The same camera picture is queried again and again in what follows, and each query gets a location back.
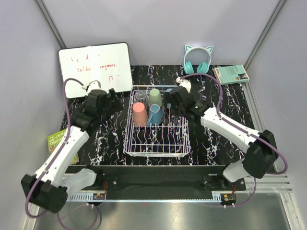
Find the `green plastic cup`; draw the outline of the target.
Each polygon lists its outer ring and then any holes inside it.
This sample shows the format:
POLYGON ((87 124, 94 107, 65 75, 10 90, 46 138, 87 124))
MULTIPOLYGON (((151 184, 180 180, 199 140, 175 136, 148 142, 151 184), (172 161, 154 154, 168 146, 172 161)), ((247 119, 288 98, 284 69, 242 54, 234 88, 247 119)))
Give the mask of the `green plastic cup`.
POLYGON ((149 94, 149 104, 150 106, 153 104, 157 104, 158 106, 162 107, 163 101, 161 93, 158 89, 152 89, 149 94))

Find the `light blue handled mug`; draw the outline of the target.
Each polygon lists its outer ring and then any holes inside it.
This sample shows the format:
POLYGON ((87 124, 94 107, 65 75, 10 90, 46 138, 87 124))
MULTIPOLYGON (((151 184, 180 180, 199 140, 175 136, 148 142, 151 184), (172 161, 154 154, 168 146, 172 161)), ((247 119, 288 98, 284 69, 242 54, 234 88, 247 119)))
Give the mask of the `light blue handled mug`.
POLYGON ((147 120, 147 126, 159 125, 163 121, 163 111, 160 106, 153 104, 149 108, 149 115, 147 120))

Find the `clear glass cup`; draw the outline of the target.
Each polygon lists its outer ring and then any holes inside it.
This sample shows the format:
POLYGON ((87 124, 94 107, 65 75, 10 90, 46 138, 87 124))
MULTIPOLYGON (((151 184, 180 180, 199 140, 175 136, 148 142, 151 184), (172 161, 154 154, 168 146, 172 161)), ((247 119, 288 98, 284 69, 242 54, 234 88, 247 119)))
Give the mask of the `clear glass cup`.
POLYGON ((138 90, 134 95, 134 103, 143 103, 145 106, 148 104, 147 93, 144 90, 138 90))

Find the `pink plastic cup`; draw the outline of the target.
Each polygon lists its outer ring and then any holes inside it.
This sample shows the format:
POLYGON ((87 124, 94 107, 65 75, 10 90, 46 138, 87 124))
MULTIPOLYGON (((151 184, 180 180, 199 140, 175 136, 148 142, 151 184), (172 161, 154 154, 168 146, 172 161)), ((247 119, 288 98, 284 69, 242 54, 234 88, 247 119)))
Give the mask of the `pink plastic cup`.
POLYGON ((138 127, 144 127, 148 121, 148 114, 145 105, 137 102, 133 105, 133 122, 138 127))

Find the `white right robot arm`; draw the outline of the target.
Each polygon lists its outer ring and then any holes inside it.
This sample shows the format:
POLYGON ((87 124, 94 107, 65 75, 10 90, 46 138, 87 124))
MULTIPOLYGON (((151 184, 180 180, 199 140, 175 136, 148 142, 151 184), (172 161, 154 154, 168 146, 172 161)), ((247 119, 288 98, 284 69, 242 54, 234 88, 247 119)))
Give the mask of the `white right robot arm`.
POLYGON ((217 112, 212 103, 196 101, 187 89, 178 86, 164 93, 164 104, 170 114, 182 116, 211 129, 237 145, 244 158, 231 163, 218 177, 218 185, 230 189, 241 178, 253 176, 261 179, 278 159, 274 134, 268 130, 259 132, 217 112))

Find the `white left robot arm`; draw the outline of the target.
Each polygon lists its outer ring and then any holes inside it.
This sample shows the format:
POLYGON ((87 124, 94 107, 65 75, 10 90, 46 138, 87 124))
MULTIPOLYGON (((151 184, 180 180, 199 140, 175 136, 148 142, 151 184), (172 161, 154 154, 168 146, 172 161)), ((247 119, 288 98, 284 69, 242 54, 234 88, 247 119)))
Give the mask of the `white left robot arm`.
POLYGON ((21 179, 26 196, 26 213, 29 213, 29 203, 58 213, 72 194, 89 186, 97 190, 104 185, 103 171, 90 165, 67 178, 63 178, 63 175, 72 158, 97 131, 102 121, 121 110, 123 105, 114 89, 108 92, 101 89, 90 91, 83 109, 68 120, 65 135, 54 152, 33 175, 26 174, 21 179))

